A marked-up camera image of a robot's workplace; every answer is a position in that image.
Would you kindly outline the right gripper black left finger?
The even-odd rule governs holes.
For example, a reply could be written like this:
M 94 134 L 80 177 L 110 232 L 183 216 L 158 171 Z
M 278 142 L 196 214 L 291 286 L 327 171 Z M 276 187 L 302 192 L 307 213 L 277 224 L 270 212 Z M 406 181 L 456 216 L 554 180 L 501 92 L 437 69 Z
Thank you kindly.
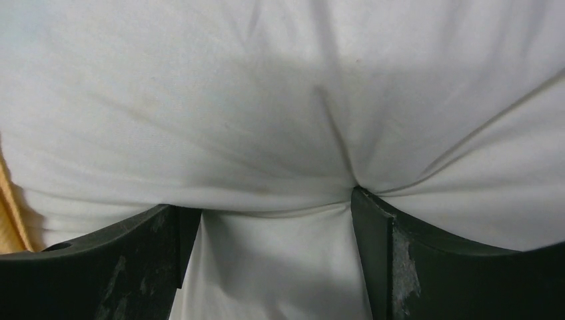
M 157 205 L 38 253 L 1 256 L 2 319 L 168 319 L 201 210 Z

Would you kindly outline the white pillow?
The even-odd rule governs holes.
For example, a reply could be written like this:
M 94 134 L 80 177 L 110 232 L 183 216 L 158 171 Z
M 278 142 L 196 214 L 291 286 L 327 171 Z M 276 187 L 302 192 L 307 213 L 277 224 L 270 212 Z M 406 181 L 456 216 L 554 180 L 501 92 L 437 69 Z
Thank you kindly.
M 564 240 L 564 2 L 2 1 L 1 152 L 39 249 L 202 208 L 173 319 L 368 319 L 355 187 Z

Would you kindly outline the blue orange cartoon pillowcase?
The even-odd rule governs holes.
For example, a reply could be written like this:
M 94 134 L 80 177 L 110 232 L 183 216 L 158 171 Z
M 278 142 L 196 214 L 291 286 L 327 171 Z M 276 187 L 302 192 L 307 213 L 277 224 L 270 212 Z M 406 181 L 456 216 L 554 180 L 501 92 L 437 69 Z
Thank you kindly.
M 46 248 L 40 230 L 29 226 L 31 216 L 23 200 L 21 188 L 12 180 L 1 142 L 1 254 L 24 251 L 40 252 Z

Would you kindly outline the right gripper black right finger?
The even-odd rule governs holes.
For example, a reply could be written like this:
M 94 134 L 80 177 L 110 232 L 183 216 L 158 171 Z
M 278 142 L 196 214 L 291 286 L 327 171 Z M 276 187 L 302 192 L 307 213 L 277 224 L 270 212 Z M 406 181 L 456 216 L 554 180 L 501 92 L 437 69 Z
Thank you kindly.
M 459 237 L 366 189 L 351 195 L 374 319 L 563 319 L 564 244 L 514 251 Z

